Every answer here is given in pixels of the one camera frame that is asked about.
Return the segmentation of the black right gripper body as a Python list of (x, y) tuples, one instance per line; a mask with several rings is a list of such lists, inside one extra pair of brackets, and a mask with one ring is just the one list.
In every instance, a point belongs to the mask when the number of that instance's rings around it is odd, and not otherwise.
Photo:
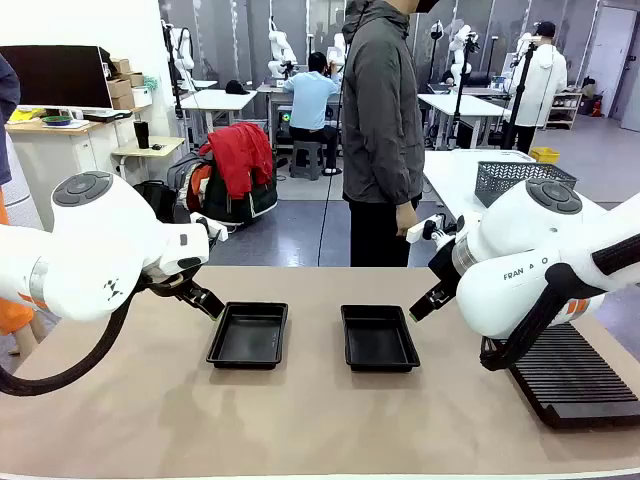
[(455, 241), (450, 240), (436, 252), (428, 264), (439, 279), (439, 283), (433, 288), (436, 295), (456, 294), (461, 275), (456, 270), (452, 259), (454, 246)]

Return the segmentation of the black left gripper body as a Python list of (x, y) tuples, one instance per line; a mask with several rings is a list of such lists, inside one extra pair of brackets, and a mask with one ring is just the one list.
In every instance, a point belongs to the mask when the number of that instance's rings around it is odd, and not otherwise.
[(178, 273), (162, 281), (143, 275), (142, 288), (159, 297), (181, 301), (191, 301), (200, 295), (200, 286), (193, 280), (193, 275), (187, 273)]

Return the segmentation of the person's right hand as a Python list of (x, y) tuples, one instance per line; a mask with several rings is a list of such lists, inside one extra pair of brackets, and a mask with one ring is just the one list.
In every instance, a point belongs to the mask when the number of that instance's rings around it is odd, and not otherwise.
[(406, 202), (396, 207), (396, 225), (399, 237), (405, 237), (417, 223), (416, 210), (412, 202)]

